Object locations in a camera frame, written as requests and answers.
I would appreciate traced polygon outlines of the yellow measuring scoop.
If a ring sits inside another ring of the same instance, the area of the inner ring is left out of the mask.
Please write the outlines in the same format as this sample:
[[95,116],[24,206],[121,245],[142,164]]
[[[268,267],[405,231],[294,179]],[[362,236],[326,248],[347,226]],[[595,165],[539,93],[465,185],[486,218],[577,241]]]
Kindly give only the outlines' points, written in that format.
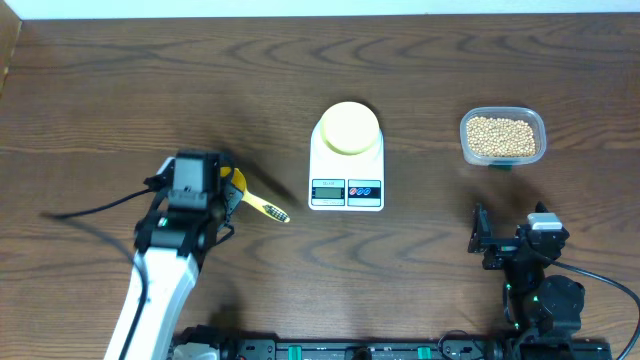
[[[223,179],[223,168],[224,167],[220,169],[220,176],[222,177],[222,179]],[[274,221],[277,221],[280,223],[288,223],[290,221],[289,215],[281,208],[275,206],[273,203],[252,194],[248,190],[248,184],[244,174],[242,172],[241,174],[243,175],[243,198],[241,202],[245,202],[249,204],[254,209],[258,210],[259,212],[261,212],[262,214],[264,214],[265,216],[267,216],[268,218]]]

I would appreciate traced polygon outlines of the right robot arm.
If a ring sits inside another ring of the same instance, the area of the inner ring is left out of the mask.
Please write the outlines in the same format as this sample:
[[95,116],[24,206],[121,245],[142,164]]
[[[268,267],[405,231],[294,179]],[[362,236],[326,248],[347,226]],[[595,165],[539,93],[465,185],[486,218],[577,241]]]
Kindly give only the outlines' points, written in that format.
[[483,255],[485,270],[504,273],[504,315],[516,329],[489,340],[483,349],[486,359],[576,357],[571,337],[581,329],[585,289],[566,276],[545,274],[568,238],[557,215],[541,202],[510,238],[494,236],[487,210],[475,206],[468,251]]

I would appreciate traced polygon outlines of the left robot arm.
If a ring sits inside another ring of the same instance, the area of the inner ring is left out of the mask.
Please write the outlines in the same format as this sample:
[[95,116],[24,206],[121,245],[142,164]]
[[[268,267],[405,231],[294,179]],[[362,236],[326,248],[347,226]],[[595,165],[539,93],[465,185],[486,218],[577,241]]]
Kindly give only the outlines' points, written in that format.
[[235,233],[232,158],[180,151],[145,180],[154,197],[134,228],[132,274],[104,357],[164,359],[207,253]]

